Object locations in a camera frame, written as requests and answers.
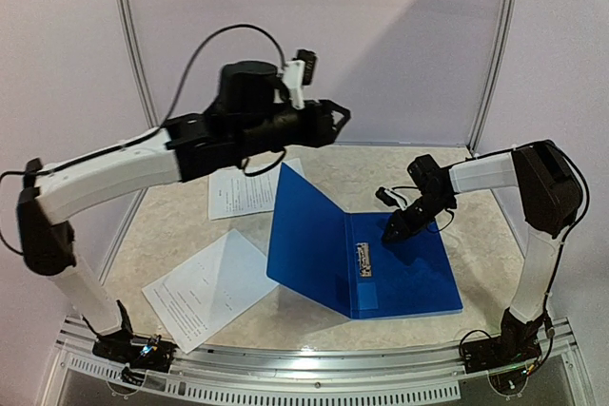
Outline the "blue plastic folder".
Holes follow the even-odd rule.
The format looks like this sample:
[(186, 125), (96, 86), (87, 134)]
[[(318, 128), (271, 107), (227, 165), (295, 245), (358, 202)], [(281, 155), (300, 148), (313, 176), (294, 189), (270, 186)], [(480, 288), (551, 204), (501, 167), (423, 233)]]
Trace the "blue plastic folder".
[(347, 213), (282, 165), (266, 274), (349, 319), (457, 314), (463, 305), (439, 228), (382, 240), (389, 214)]

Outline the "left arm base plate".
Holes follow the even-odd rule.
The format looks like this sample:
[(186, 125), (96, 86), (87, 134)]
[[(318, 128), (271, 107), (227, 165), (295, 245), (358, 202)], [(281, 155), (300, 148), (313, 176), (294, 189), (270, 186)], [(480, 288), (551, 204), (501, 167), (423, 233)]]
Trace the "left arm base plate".
[(128, 364), (131, 369), (167, 373), (177, 348), (176, 344), (162, 340), (160, 336), (142, 341), (99, 338), (93, 345), (92, 353), (98, 358)]

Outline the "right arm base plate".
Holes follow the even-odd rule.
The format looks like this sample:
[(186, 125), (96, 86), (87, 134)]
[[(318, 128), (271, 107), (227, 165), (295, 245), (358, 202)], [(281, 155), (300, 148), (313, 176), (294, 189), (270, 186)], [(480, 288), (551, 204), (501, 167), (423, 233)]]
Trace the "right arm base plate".
[(516, 350), (513, 356), (502, 352), (499, 337), (491, 337), (486, 331), (472, 330), (459, 342), (458, 352), (467, 374), (482, 371), (516, 369), (523, 376), (530, 377), (545, 363), (554, 348), (553, 330), (549, 333), (548, 347), (541, 350), (537, 338)]

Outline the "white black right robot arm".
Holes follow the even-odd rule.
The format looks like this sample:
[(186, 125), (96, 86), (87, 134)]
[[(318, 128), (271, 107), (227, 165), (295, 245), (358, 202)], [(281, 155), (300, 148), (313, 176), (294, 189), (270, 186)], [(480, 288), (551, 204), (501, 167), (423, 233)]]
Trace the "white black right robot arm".
[(547, 304), (565, 242), (589, 205), (589, 187), (582, 173), (551, 140), (447, 166), (425, 154), (414, 159), (407, 173), (420, 196), (389, 217), (382, 235), (385, 243), (418, 235), (441, 212), (455, 210), (461, 194), (508, 187), (518, 190), (528, 225), (524, 264), (491, 351), (501, 364), (524, 358), (539, 329), (549, 323)]

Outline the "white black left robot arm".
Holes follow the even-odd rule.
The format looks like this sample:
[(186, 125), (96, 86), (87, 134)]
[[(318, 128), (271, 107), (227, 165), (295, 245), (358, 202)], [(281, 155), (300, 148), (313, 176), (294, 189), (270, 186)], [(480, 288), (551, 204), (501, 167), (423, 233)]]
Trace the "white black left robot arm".
[(331, 100), (307, 100), (309, 65), (283, 68), (261, 61), (224, 66), (218, 93), (202, 113), (182, 115), (122, 144), (57, 165), (31, 160), (16, 205), (27, 268), (52, 280), (97, 338), (122, 362), (141, 355), (125, 307), (109, 297), (79, 261), (70, 217), (141, 189), (187, 183), (221, 168), (245, 169), (267, 152), (289, 145), (333, 144), (350, 120)]

